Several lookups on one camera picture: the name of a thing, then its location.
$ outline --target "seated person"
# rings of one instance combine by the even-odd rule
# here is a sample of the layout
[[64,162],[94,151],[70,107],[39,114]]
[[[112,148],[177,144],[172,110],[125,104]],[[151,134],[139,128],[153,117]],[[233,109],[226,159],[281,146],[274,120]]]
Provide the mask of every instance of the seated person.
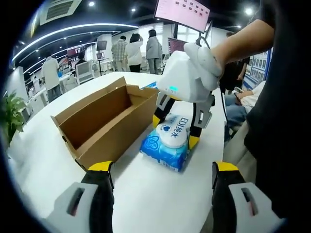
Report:
[[259,83],[252,91],[225,95],[225,106],[228,122],[225,126],[225,141],[230,140],[229,129],[239,126],[245,121],[246,115],[255,106],[266,81]]
[[83,62],[86,62],[86,60],[84,60],[84,52],[81,52],[78,54],[78,58],[79,58],[79,61],[77,62],[77,64],[75,65],[74,69],[77,69],[77,65],[78,64],[81,64]]

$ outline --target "green leaves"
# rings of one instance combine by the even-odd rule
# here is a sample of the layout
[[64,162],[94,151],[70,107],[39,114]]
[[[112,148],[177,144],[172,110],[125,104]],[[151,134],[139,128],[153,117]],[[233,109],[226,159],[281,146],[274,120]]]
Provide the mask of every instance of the green leaves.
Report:
[[2,108],[0,112],[0,123],[3,125],[7,135],[8,143],[12,141],[16,130],[23,132],[24,118],[22,109],[26,107],[24,100],[16,97],[16,93],[12,93],[2,99]]

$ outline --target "woman in white jacket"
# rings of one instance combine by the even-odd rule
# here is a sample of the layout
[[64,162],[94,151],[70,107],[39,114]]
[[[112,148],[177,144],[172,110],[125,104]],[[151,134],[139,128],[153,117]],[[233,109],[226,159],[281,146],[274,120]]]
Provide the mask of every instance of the woman in white jacket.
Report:
[[125,54],[127,56],[127,64],[131,72],[140,73],[140,65],[142,63],[142,56],[140,47],[142,46],[143,39],[138,33],[131,36],[130,43],[125,47]]
[[156,31],[149,31],[149,40],[147,42],[146,59],[149,63],[151,74],[158,74],[159,65],[162,60],[162,46],[157,40]]

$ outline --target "pink screen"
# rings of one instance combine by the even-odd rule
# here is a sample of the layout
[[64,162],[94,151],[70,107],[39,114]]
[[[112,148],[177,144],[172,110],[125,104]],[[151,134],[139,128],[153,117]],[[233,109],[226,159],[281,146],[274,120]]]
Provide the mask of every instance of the pink screen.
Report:
[[155,16],[204,32],[210,10],[195,0],[159,0]]

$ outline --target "cardboard box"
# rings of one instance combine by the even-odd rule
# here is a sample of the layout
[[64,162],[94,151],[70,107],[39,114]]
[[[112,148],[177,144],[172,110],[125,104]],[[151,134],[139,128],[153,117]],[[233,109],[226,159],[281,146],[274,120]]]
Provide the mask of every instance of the cardboard box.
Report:
[[87,170],[117,161],[152,123],[158,91],[124,77],[52,116],[74,160]]

